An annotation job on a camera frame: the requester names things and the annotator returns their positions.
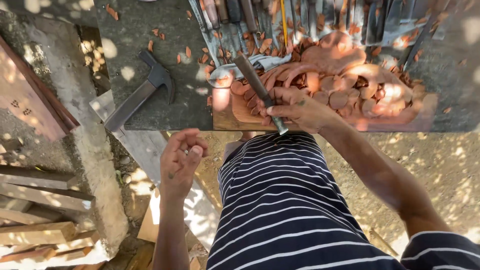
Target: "striped shirt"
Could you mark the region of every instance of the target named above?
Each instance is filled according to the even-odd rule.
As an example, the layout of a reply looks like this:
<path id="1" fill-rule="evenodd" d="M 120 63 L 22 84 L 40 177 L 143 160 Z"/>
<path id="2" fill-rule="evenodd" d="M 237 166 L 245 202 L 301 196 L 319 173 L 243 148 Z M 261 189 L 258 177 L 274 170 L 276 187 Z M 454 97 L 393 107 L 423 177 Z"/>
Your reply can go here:
<path id="1" fill-rule="evenodd" d="M 257 136 L 218 171 L 223 210 L 207 269 L 480 269 L 455 233 L 414 235 L 401 261 L 371 245 L 306 133 Z"/>

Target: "yellow pencil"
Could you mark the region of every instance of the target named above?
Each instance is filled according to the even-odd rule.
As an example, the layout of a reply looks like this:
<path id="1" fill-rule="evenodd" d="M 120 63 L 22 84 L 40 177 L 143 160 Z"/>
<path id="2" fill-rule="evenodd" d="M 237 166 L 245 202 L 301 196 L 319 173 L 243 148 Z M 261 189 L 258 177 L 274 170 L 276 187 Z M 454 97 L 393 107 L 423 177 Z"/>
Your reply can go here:
<path id="1" fill-rule="evenodd" d="M 283 0 L 280 0 L 280 6 L 282 7 L 282 24 L 283 24 L 283 39 L 285 40 L 285 48 L 287 47 L 287 19 L 285 17 L 285 5 Z"/>

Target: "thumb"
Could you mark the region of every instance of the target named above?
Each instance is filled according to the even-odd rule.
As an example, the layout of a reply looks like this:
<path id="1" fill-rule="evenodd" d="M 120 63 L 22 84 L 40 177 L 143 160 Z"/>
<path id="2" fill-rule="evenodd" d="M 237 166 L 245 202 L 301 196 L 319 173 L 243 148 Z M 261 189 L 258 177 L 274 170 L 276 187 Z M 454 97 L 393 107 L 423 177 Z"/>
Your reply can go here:
<path id="1" fill-rule="evenodd" d="M 190 149 L 190 152 L 188 152 L 187 158 L 185 159 L 185 164 L 180 171 L 182 176 L 191 177 L 195 173 L 195 170 L 202 160 L 203 153 L 204 149 L 198 145 L 195 145 Z"/>
<path id="2" fill-rule="evenodd" d="M 290 119 L 299 118 L 299 111 L 296 106 L 278 105 L 267 108 L 267 114 L 270 116 L 288 117 Z"/>

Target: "dirt ground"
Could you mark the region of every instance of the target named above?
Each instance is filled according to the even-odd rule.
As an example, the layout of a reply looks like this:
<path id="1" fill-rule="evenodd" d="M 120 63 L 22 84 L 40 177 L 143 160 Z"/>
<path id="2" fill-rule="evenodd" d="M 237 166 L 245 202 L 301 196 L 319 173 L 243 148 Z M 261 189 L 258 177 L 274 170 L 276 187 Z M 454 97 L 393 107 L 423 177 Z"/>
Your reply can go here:
<path id="1" fill-rule="evenodd" d="M 217 172 L 225 144 L 240 132 L 203 132 L 212 155 L 197 169 L 205 190 L 218 208 Z M 433 204 L 452 229 L 480 243 L 480 135 L 477 133 L 369 133 L 367 140 L 407 168 L 427 189 Z M 315 136 L 355 218 L 365 232 L 374 229 L 401 255 L 408 238 L 401 219 L 360 181 L 345 160 L 319 135 Z M 386 246 L 368 234 L 385 252 Z"/>

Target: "hammer head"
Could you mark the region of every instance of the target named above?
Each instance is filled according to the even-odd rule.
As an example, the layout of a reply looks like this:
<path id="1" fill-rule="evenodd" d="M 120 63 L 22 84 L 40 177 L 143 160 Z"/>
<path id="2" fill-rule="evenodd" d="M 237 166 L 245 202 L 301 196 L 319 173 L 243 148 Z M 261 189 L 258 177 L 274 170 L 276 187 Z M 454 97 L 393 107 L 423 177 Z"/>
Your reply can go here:
<path id="1" fill-rule="evenodd" d="M 153 57 L 149 50 L 142 50 L 138 57 L 152 68 L 148 75 L 148 81 L 156 88 L 165 86 L 168 92 L 168 103 L 172 103 L 174 99 L 175 89 L 170 73 Z"/>

